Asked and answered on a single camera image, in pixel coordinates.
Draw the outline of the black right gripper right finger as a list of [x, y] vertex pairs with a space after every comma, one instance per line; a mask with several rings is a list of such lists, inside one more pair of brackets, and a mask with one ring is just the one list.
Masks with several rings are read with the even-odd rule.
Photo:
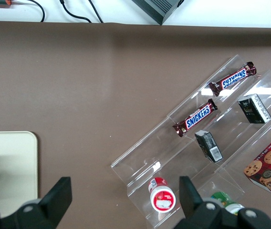
[[179, 177], [179, 201], [184, 212], [176, 229], [271, 229], [271, 219], [254, 208], [243, 208], [237, 215], [212, 201], [203, 201], [188, 176]]

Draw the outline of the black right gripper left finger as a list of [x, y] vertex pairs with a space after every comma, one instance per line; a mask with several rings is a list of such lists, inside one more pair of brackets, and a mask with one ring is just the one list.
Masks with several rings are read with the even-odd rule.
[[0, 229], [55, 229], [72, 202], [70, 177], [62, 177], [42, 198], [24, 203], [7, 217]]

